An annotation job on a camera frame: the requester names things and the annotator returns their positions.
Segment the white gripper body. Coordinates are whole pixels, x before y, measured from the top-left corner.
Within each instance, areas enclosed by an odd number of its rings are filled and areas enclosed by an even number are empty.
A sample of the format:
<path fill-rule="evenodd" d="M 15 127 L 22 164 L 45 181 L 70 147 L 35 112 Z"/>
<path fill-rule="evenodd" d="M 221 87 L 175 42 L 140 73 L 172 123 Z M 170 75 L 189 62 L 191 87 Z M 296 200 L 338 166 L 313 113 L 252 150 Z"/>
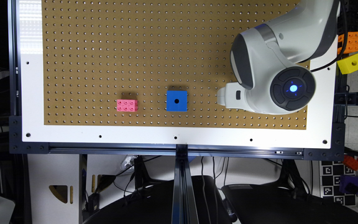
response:
<path fill-rule="evenodd" d="M 247 90 L 238 82 L 227 83 L 217 92 L 217 103 L 229 109 L 248 110 L 246 102 Z"/>

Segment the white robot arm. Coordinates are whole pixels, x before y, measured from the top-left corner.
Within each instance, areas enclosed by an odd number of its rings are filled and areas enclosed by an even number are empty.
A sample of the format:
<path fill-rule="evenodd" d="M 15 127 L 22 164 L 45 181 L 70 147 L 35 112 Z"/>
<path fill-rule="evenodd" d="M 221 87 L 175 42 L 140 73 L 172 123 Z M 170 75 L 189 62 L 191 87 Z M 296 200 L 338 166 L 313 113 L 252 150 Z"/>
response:
<path fill-rule="evenodd" d="M 300 1 L 288 13 L 237 34 L 230 51 L 236 81 L 218 90 L 218 104 L 260 114 L 304 108 L 316 81 L 300 63 L 329 50 L 341 5 L 335 0 Z"/>

